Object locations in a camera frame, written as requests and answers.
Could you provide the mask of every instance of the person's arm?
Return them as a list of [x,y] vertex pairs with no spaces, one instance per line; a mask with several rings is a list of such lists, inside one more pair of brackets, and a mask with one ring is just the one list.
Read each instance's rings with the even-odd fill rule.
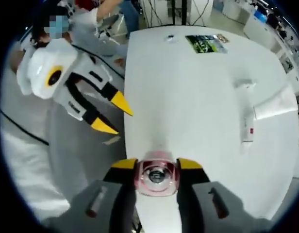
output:
[[111,13],[114,8],[120,4],[123,0],[105,0],[97,11],[97,22],[99,22],[103,17]]
[[104,16],[111,13],[123,0],[105,0],[99,7],[89,12],[75,15],[72,22],[86,27],[97,27]]

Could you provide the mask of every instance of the face mask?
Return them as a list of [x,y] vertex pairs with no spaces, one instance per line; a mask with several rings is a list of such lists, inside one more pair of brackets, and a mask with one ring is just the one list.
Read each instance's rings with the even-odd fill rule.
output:
[[67,16],[51,16],[49,21],[49,27],[45,27],[44,30],[49,34],[51,39],[62,38],[62,34],[68,32],[69,21]]

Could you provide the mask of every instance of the black cable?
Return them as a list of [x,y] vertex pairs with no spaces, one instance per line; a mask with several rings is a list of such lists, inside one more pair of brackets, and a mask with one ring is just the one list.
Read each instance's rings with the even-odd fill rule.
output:
[[149,5],[150,5],[150,7],[151,7],[151,10],[154,11],[154,13],[155,13],[157,19],[158,19],[159,22],[160,22],[160,25],[162,26],[162,25],[163,25],[162,21],[161,21],[160,18],[158,17],[158,15],[157,15],[156,11],[154,10],[153,5],[151,4],[150,0],[148,0],[148,1],[149,1]]
[[141,230],[142,230],[142,224],[141,224],[141,222],[139,222],[139,224],[138,224],[138,228],[137,228],[137,230],[135,231],[135,233],[140,233]]
[[137,228],[135,227],[135,224],[133,223],[133,221],[132,221],[132,228],[134,229],[135,232],[137,231]]
[[79,46],[77,46],[77,45],[72,45],[73,47],[75,47],[75,48],[77,48],[77,49],[79,49],[79,50],[81,50],[81,51],[83,51],[83,52],[87,52],[87,53],[89,53],[90,55],[92,55],[92,56],[95,56],[95,57],[98,57],[101,61],[103,61],[112,71],[114,71],[119,77],[121,77],[123,80],[125,80],[125,77],[124,76],[122,76],[120,73],[118,73],[116,70],[114,70],[106,61],[104,61],[100,56],[98,56],[98,55],[96,55],[96,54],[94,54],[94,53],[92,53],[92,52],[89,52],[88,50],[85,50],[84,48],[82,48],[82,47],[79,47]]
[[202,17],[202,15],[204,14],[207,6],[209,5],[209,0],[207,0],[207,4],[205,5],[204,9],[203,9],[203,12],[201,13],[201,15],[199,15],[199,17],[195,20],[195,22],[192,24],[193,26],[195,25],[195,23],[198,21],[198,19],[200,19]]
[[198,12],[199,17],[201,18],[202,24],[204,25],[203,19],[202,19],[202,17],[201,17],[202,15],[200,14],[200,12],[199,12],[199,10],[198,10],[198,7],[197,7],[197,5],[196,5],[195,0],[193,0],[193,2],[194,2],[194,5],[195,5],[195,7],[196,7],[196,10],[197,10],[197,12]]
[[153,9],[150,11],[150,27],[152,27],[153,26]]
[[44,139],[35,136],[34,134],[30,133],[29,131],[27,131],[26,129],[24,129],[23,127],[21,127],[19,124],[17,124],[15,121],[13,121],[9,116],[7,116],[1,109],[0,109],[0,113],[7,118],[11,123],[13,123],[18,129],[20,129],[22,132],[24,132],[26,135],[30,136],[31,138],[45,144],[46,146],[49,146],[49,143],[46,142]]
[[147,24],[149,26],[149,19],[148,19],[148,16],[146,15],[144,0],[142,0],[142,2],[143,2],[143,6],[144,6],[144,10],[143,10],[144,16],[145,16],[146,22],[147,22]]
[[154,0],[154,11],[156,12],[156,0]]

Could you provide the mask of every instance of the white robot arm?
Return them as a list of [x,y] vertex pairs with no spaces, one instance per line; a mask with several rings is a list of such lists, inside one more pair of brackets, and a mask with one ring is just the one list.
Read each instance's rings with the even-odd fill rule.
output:
[[83,80],[104,98],[129,115],[133,115],[123,94],[111,83],[102,64],[94,64],[86,53],[79,53],[66,40],[53,39],[33,54],[28,63],[28,77],[33,93],[42,99],[53,99],[78,120],[95,130],[118,134],[118,130],[78,90]]

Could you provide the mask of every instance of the white tabletop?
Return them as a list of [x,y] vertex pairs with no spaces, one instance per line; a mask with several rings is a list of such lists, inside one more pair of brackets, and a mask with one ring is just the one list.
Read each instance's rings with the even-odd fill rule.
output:
[[[227,54],[196,54],[185,35],[222,33]],[[174,35],[174,43],[165,38]],[[239,109],[233,82],[257,82],[253,105],[287,85],[278,58],[246,38],[221,30],[165,26],[132,33],[126,64],[125,97],[134,116],[125,115],[128,158],[168,150],[173,158],[193,159],[211,181],[236,194],[253,217],[271,219],[293,176],[298,151],[297,111],[255,122],[254,142],[241,152]],[[293,100],[293,91],[288,88]],[[137,195],[136,208],[146,233],[181,232],[176,197]]]

